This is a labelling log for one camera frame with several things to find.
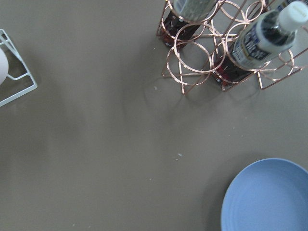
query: gray countertop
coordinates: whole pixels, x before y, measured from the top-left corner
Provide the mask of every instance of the gray countertop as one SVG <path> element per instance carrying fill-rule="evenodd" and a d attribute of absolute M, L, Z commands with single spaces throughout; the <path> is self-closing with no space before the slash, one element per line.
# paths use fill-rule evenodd
<path fill-rule="evenodd" d="M 0 230 L 218 231 L 246 165 L 308 168 L 307 72 L 187 96 L 162 78 L 162 0 L 3 0 L 38 88 L 0 108 Z"/>

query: wire wine rack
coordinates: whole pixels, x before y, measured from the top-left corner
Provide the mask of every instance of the wire wine rack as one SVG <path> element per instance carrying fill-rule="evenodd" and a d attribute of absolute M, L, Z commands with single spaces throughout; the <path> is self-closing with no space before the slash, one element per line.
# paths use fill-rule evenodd
<path fill-rule="evenodd" d="M 280 53 L 277 58 L 267 62 L 261 69 L 245 69 L 238 65 L 229 53 L 229 46 L 235 41 L 239 33 L 251 22 L 256 20 L 262 13 L 268 11 L 275 0 L 267 3 L 265 0 L 242 0 L 234 2 L 230 0 L 219 0 L 209 16 L 198 22 L 184 19 L 173 9 L 171 0 L 166 0 L 156 35 L 161 37 L 167 34 L 174 41 L 173 47 L 167 54 L 162 76 L 171 77 L 181 85 L 181 92 L 187 94 L 194 87 L 204 84 L 210 77 L 217 76 L 215 72 L 220 68 L 226 56 L 243 70 L 251 71 L 251 74 L 241 81 L 229 81 L 219 76 L 220 79 L 228 83 L 221 86 L 222 91 L 227 91 L 247 79 L 255 76 L 258 79 L 260 89 L 267 89 L 274 84 L 302 71 L 308 64 L 300 63 L 305 60 L 308 47 L 303 43 L 295 41 L 296 46 Z M 172 11 L 178 18 L 187 22 L 175 36 L 171 35 L 164 25 L 166 15 Z M 190 40 L 181 40 L 179 35 L 190 26 L 200 26 Z M 308 29 L 302 26 L 298 34 L 307 36 Z M 196 68 L 187 62 L 187 54 L 192 52 L 192 47 L 200 50 L 203 54 L 203 61 Z"/>

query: bottle label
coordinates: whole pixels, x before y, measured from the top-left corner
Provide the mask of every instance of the bottle label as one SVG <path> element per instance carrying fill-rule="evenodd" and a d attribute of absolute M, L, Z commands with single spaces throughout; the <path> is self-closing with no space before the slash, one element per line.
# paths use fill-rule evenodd
<path fill-rule="evenodd" d="M 273 0 L 272 4 L 270 4 L 271 9 L 277 9 L 278 11 L 282 11 L 284 8 L 287 7 L 291 2 L 294 2 L 296 0 Z M 301 0 L 303 3 L 308 5 L 308 0 Z"/>
<path fill-rule="evenodd" d="M 175 11 L 185 19 L 191 21 L 204 20 L 213 9 L 217 0 L 175 0 Z"/>
<path fill-rule="evenodd" d="M 232 52 L 238 64 L 249 69 L 258 68 L 270 54 L 258 46 L 260 40 L 256 33 L 256 27 L 257 24 L 254 24 L 248 32 L 240 35 L 234 44 Z"/>

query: white wire rack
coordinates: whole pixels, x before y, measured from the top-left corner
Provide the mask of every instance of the white wire rack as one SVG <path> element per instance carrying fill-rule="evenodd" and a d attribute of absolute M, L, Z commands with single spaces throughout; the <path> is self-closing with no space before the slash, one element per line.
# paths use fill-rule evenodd
<path fill-rule="evenodd" d="M 6 51 L 6 54 L 10 53 L 13 58 L 17 59 L 23 70 L 22 72 L 13 71 L 15 63 L 10 62 L 9 59 L 9 73 L 5 81 L 0 85 L 1 107 L 36 89 L 38 85 L 16 47 L 3 29 L 0 29 L 0 48 Z"/>

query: dark red bottle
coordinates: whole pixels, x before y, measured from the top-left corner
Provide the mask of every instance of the dark red bottle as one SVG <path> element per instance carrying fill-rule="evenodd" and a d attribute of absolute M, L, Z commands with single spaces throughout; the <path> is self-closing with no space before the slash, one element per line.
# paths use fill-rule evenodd
<path fill-rule="evenodd" d="M 217 66 L 221 63 L 221 58 L 214 62 L 214 66 Z M 251 71 L 245 71 L 236 65 L 230 60 L 228 56 L 225 57 L 224 61 L 222 62 L 221 66 L 215 71 L 215 80 L 217 83 L 223 86 L 230 86 L 233 85 L 229 82 L 238 82 L 243 80 L 251 74 Z"/>
<path fill-rule="evenodd" d="M 169 15 L 164 20 L 165 28 L 172 36 L 176 36 L 178 31 L 187 24 L 188 24 L 187 22 L 179 19 L 172 11 L 170 11 Z M 187 27 L 185 30 L 181 32 L 181 34 L 179 34 L 178 39 L 189 40 L 199 27 L 200 27 L 199 25 Z M 161 28 L 160 38 L 164 41 L 164 43 L 167 46 L 173 47 L 174 39 L 170 37 L 163 28 Z"/>

